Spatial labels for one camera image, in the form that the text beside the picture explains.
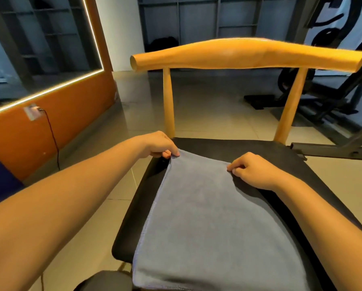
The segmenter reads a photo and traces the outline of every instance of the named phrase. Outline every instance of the led strip light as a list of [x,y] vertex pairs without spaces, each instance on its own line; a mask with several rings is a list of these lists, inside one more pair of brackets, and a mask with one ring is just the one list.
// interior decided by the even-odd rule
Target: led strip light
[[49,89],[46,89],[46,90],[44,90],[44,91],[42,91],[42,92],[40,92],[40,93],[36,93],[36,94],[30,95],[30,96],[28,96],[28,97],[26,97],[26,98],[23,98],[23,99],[20,99],[20,100],[18,100],[18,101],[15,101],[15,102],[13,102],[13,103],[7,104],[7,105],[5,105],[5,106],[3,106],[3,107],[0,107],[0,112],[2,112],[2,111],[4,111],[4,110],[7,110],[7,109],[9,109],[9,108],[11,108],[11,107],[14,107],[14,106],[16,106],[16,105],[18,105],[18,104],[22,104],[22,103],[24,103],[24,102],[33,100],[33,99],[35,99],[35,98],[37,98],[37,97],[40,97],[40,96],[42,96],[42,95],[45,95],[45,94],[47,94],[47,93],[49,93],[49,92],[53,92],[53,91],[55,91],[55,90],[61,89],[61,88],[65,87],[65,86],[68,86],[68,85],[70,85],[70,84],[76,83],[76,82],[78,82],[78,81],[81,81],[82,79],[88,78],[88,77],[90,77],[90,76],[93,76],[93,75],[95,75],[95,74],[97,74],[97,73],[100,73],[100,72],[104,71],[104,65],[103,65],[103,61],[101,60],[100,51],[99,51],[99,46],[97,45],[95,33],[94,33],[94,30],[93,30],[93,27],[92,27],[91,18],[89,17],[88,8],[87,8],[87,3],[86,3],[85,0],[82,0],[82,3],[83,3],[84,10],[85,10],[85,13],[86,13],[87,18],[88,18],[89,27],[91,28],[91,33],[92,33],[93,39],[94,39],[94,41],[95,41],[96,51],[97,51],[97,54],[99,55],[99,60],[100,60],[100,64],[101,64],[101,69],[96,70],[96,71],[93,71],[93,72],[88,73],[88,74],[83,75],[83,76],[79,76],[78,78],[72,79],[72,80],[67,81],[67,82],[65,82],[65,83],[58,84],[57,86],[54,86],[54,87],[49,88]]

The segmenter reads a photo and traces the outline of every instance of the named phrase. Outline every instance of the chair backrest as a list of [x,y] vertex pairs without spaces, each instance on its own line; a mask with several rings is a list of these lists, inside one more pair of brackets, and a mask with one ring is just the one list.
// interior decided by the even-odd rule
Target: chair backrest
[[164,70],[165,132],[175,136],[170,68],[249,69],[298,67],[274,141],[286,143],[308,68],[354,73],[362,51],[330,49],[259,38],[214,39],[131,56],[135,71]]

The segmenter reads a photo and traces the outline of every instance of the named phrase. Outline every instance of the chair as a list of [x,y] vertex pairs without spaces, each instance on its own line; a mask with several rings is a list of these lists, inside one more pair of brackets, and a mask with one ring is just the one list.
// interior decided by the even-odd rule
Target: chair
[[[356,72],[362,66],[362,52],[319,48],[257,38],[215,39],[157,52],[131,56],[135,71],[163,69],[165,132],[183,150],[231,162],[251,151],[312,187],[329,204],[362,230],[362,225],[297,154],[286,146],[290,127],[302,93],[308,68]],[[214,140],[174,138],[174,110],[170,68],[246,69],[260,67],[298,67],[285,109],[273,141]],[[153,158],[138,186],[112,248],[113,256],[132,263],[143,225],[169,161]],[[261,193],[294,233],[309,257],[325,290],[335,290],[293,215],[282,201],[269,191]]]

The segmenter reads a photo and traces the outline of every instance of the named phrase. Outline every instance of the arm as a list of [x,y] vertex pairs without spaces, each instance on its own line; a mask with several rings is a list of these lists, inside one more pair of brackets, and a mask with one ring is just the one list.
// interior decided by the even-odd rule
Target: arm
[[178,149],[163,132],[138,136],[0,203],[0,290],[28,290],[139,159]]
[[256,188],[272,190],[295,216],[339,291],[362,291],[362,231],[303,181],[251,152],[228,171]]

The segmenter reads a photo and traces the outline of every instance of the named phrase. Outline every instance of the electrical outlet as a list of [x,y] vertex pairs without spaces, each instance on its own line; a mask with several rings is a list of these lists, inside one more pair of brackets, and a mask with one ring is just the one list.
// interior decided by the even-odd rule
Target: electrical outlet
[[37,108],[37,105],[34,103],[23,107],[23,110],[26,112],[27,117],[30,119],[30,121],[36,120],[37,118],[42,116],[42,112],[40,112]]

